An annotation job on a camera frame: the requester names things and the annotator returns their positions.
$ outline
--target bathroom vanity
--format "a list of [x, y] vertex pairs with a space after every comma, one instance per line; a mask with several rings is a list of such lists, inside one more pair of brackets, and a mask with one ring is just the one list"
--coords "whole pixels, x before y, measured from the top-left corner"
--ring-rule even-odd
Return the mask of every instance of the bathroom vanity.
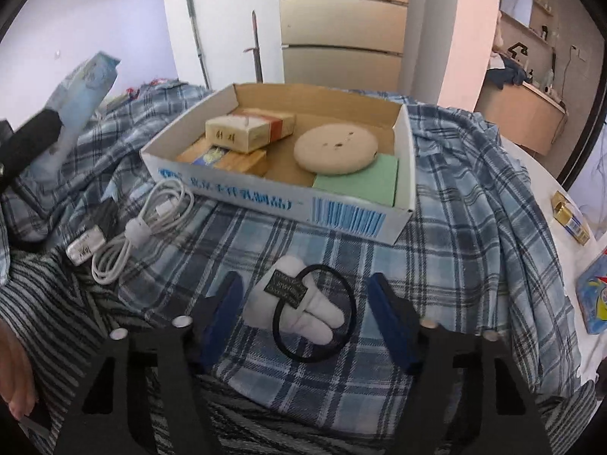
[[500, 90], [485, 80], [475, 111], [495, 123], [502, 136], [544, 156], [566, 124], [565, 110], [526, 82]]

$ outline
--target white table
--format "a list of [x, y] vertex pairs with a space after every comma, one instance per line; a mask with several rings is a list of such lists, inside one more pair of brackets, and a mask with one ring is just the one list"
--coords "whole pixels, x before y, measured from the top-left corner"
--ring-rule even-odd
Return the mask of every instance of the white table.
[[550, 199], [556, 191], [569, 197], [564, 188], [559, 185], [535, 159], [523, 149], [502, 137], [502, 142], [508, 153], [523, 162], [529, 171], [531, 178], [531, 189], [535, 195], [537, 204], [546, 217], [552, 239], [557, 248], [558, 259], [563, 269], [563, 280], [565, 282], [565, 293], [569, 297], [575, 310], [576, 334], [579, 343], [582, 363], [579, 376], [582, 384], [588, 380], [596, 380], [596, 371], [603, 357], [607, 355], [607, 332], [600, 336], [591, 336], [587, 333], [582, 312], [576, 297], [576, 280], [599, 253], [607, 247], [607, 234], [597, 241], [592, 235], [585, 246], [581, 246], [576, 240], [559, 224], [552, 216], [552, 205]]

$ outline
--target striped pants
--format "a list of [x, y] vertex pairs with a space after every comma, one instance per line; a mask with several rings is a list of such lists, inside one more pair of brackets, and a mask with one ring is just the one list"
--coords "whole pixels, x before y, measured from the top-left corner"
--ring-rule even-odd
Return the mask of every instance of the striped pants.
[[[49, 439], [31, 439], [42, 453], [53, 453], [63, 417], [78, 382], [101, 344], [117, 327], [149, 328], [116, 294], [100, 287], [86, 268], [73, 269], [59, 250], [46, 255], [11, 252], [10, 281], [0, 289], [0, 318], [15, 332], [30, 357], [53, 427]], [[160, 454], [172, 454], [156, 381], [149, 378], [152, 421]], [[227, 454], [378, 455], [385, 440], [361, 440], [305, 426], [249, 401], [211, 376], [195, 378], [194, 394], [203, 397]], [[571, 446], [588, 423], [594, 385], [571, 399], [538, 400], [555, 454]]]

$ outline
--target elastic band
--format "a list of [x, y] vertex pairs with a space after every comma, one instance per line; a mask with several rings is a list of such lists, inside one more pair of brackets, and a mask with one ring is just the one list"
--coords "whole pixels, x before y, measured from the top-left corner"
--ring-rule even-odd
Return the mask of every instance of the elastic band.
[[356, 328], [356, 299], [354, 298], [354, 291], [350, 287], [350, 284], [348, 284], [348, 281], [345, 279], [345, 277], [341, 275], [337, 270], [328, 267], [327, 265], [323, 265], [322, 263], [318, 263], [304, 268], [297, 274], [296, 279], [303, 280], [306, 275], [312, 273], [315, 270], [323, 270], [331, 273], [344, 286], [345, 291], [348, 293], [348, 299], [350, 300], [350, 324], [348, 325], [348, 331], [346, 332], [344, 338], [336, 346], [321, 351], [319, 354], [311, 355], [308, 357], [295, 354], [294, 352], [291, 352], [289, 351], [289, 349], [286, 348], [284, 342], [280, 337], [280, 315], [282, 314], [282, 310], [285, 307], [286, 301], [284, 299], [279, 300], [278, 304], [276, 305], [276, 309], [274, 310], [274, 317], [272, 318], [272, 336], [274, 337], [274, 342], [276, 343], [276, 347], [278, 347], [278, 350], [282, 352], [282, 354], [286, 355], [289, 359], [297, 361], [298, 363], [319, 363], [321, 361], [325, 361], [333, 357], [334, 355], [339, 354], [339, 352], [341, 352], [341, 350], [352, 338], [354, 328]]

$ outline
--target plaid blanket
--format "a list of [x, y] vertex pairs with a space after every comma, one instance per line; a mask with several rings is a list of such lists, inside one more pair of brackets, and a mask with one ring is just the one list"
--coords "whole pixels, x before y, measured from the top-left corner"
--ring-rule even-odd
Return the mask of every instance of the plaid blanket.
[[[177, 82], [145, 86], [137, 99], [89, 123], [56, 183], [34, 183], [25, 172], [1, 198], [4, 288], [11, 282], [9, 240], [64, 249], [91, 208], [108, 197], [118, 202], [122, 225], [135, 217], [153, 186], [139, 149], [206, 94]], [[213, 294], [230, 270], [250, 290], [285, 254], [336, 268], [354, 288], [359, 309], [353, 339], [337, 357], [293, 363], [278, 352], [271, 333], [239, 320], [212, 374], [271, 411], [382, 440], [393, 434], [411, 378], [390, 361], [366, 303], [365, 280], [380, 271], [421, 316], [454, 331], [499, 331], [533, 392], [575, 396], [577, 405], [551, 402], [543, 412], [554, 450], [562, 453], [590, 416], [593, 389], [579, 401], [573, 311], [526, 171], [480, 115], [369, 95], [406, 104], [415, 140], [417, 209], [394, 246], [198, 197], [178, 234], [158, 235], [134, 254], [116, 295], [133, 314], [163, 326]], [[347, 310], [331, 278], [320, 275], [318, 285]], [[311, 352], [297, 337], [286, 336], [285, 343], [299, 354]], [[565, 436], [563, 419], [571, 427]]]

